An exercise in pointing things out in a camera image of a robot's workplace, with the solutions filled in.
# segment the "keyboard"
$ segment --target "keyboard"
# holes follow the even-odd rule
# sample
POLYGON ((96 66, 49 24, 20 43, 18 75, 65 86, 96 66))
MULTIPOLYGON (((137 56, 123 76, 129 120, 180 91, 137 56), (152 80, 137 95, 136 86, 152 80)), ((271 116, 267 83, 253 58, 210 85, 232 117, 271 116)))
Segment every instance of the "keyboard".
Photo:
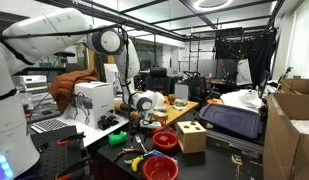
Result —
POLYGON ((31 127, 35 127, 43 132, 48 132, 48 131, 52 131, 52 130, 56 130, 56 129, 60 129, 63 127, 69 126, 66 123, 63 123, 62 121, 59 121, 57 119, 48 119, 45 121, 40 121, 40 122, 36 122, 33 123, 31 125, 31 127))
POLYGON ((32 118, 26 118, 26 120, 27 120, 27 122, 31 121, 30 123, 36 123, 36 122, 40 122, 40 121, 43 121, 43 120, 46 120, 46 119, 56 118, 56 117, 59 117, 61 115, 62 114, 58 110, 51 108, 51 109, 42 111, 39 114, 32 114, 32 118))

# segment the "chair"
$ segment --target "chair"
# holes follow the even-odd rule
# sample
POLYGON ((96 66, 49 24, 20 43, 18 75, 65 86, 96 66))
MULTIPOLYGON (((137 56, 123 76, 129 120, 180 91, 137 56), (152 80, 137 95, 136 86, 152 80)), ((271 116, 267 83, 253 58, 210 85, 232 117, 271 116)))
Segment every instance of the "chair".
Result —
POLYGON ((170 94, 172 78, 167 76, 166 68, 155 67, 146 78, 146 90, 162 91, 164 96, 170 94))
POLYGON ((199 103, 197 110, 200 110, 207 104, 208 89, 205 77, 193 77, 185 80, 189 88, 189 100, 199 103))

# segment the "black metal frame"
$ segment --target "black metal frame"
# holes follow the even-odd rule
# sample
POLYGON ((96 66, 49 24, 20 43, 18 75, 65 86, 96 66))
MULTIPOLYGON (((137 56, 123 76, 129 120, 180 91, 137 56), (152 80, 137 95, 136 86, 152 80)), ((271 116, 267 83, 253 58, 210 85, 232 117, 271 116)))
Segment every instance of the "black metal frame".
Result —
MULTIPOLYGON (((55 5, 55 6, 62 7, 62 8, 64 8, 64 7, 74 7, 76 9, 80 10, 82 13, 84 13, 86 15, 94 16, 94 17, 97 17, 97 18, 100 18, 100 19, 104 19, 104 20, 107 20, 107 21, 117 23, 117 24, 128 25, 129 27, 133 28, 133 29, 128 30, 128 31, 144 30, 144 31, 147 31, 149 33, 149 34, 135 36, 135 37, 141 37, 141 36, 155 34, 155 36, 161 35, 161 36, 165 36, 165 37, 175 39, 175 40, 179 40, 179 41, 183 41, 183 42, 189 41, 190 39, 192 39, 193 41, 195 41, 197 39, 213 40, 215 37, 199 38, 199 37, 195 36, 194 34, 192 34, 191 38, 189 38, 186 35, 181 35, 181 34, 177 33, 176 31, 186 30, 186 29, 190 29, 190 28, 212 27, 213 29, 215 29, 214 32, 216 32, 218 30, 217 26, 221 25, 221 24, 237 23, 237 22, 244 22, 244 21, 251 21, 251 20, 268 18, 269 19, 268 23, 265 26, 256 26, 256 27, 244 28, 244 31, 250 31, 250 30, 256 30, 256 29, 266 31, 273 25, 276 14, 278 13, 278 11, 282 7, 283 3, 285 2, 285 0, 258 0, 256 2, 244 3, 244 4, 239 4, 239 5, 235 5, 235 6, 215 10, 215 11, 208 11, 208 12, 199 13, 198 11, 196 11, 193 8, 192 1, 190 1, 190 0, 179 0, 193 14, 149 23, 149 22, 146 22, 146 21, 141 20, 139 18, 132 17, 132 16, 126 14, 126 13, 131 12, 131 11, 135 11, 135 10, 138 10, 138 9, 146 8, 146 7, 151 7, 151 6, 159 4, 159 3, 164 3, 164 2, 167 2, 168 0, 154 0, 154 1, 144 3, 144 4, 141 4, 141 5, 129 8, 129 9, 125 9, 125 10, 122 10, 122 11, 117 11, 117 10, 108 8, 106 6, 103 6, 101 4, 96 3, 94 1, 82 0, 85 3, 91 4, 92 7, 99 7, 99 8, 105 9, 106 11, 110 11, 111 13, 106 13, 106 12, 100 11, 96 8, 94 8, 92 10, 91 7, 89 7, 89 6, 85 6, 85 5, 82 5, 82 4, 74 4, 74 3, 71 3, 70 0, 36 0, 36 1, 43 2, 43 3, 46 3, 46 4, 50 4, 50 5, 55 5), (235 10, 235 9, 247 8, 247 7, 251 7, 251 6, 257 6, 257 5, 261 5, 261 4, 274 2, 274 1, 277 1, 277 4, 276 4, 275 9, 274 9, 274 11, 272 12, 271 15, 257 16, 257 17, 251 17, 251 18, 246 18, 246 19, 237 19, 237 20, 217 22, 217 23, 212 23, 205 16, 205 15, 208 15, 208 14, 214 14, 214 13, 220 13, 220 12, 225 12, 225 11, 230 11, 230 10, 235 10), (162 27, 157 25, 157 24, 164 23, 164 22, 183 20, 183 19, 193 18, 193 17, 199 17, 203 22, 206 23, 206 25, 193 26, 193 27, 183 27, 183 28, 170 29, 170 30, 162 28, 162 27)), ((259 32, 260 31, 249 32, 249 34, 258 34, 259 32)))

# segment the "cardboard box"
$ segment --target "cardboard box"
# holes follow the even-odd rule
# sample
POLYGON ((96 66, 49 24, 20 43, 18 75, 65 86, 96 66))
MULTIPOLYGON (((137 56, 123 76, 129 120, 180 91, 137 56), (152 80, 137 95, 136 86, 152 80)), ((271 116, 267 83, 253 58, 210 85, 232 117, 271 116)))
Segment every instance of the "cardboard box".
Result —
POLYGON ((178 122, 176 133, 184 154, 205 151, 206 130, 198 122, 178 122))
POLYGON ((309 95, 274 93, 269 100, 264 179, 307 180, 309 135, 299 133, 290 120, 309 120, 309 95))
POLYGON ((72 101, 65 113, 87 126, 98 129, 97 123, 101 117, 112 115, 110 110, 114 110, 112 84, 93 82, 75 85, 72 101))
POLYGON ((289 94, 309 95, 309 79, 282 79, 281 91, 289 94))

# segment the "wooden box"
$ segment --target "wooden box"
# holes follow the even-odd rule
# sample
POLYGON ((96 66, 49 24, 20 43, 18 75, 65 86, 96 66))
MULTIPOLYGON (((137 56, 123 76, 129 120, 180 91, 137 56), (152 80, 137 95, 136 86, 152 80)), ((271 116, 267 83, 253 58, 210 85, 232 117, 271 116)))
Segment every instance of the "wooden box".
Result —
POLYGON ((206 130, 198 122, 177 122, 176 132, 184 154, 205 151, 206 130))

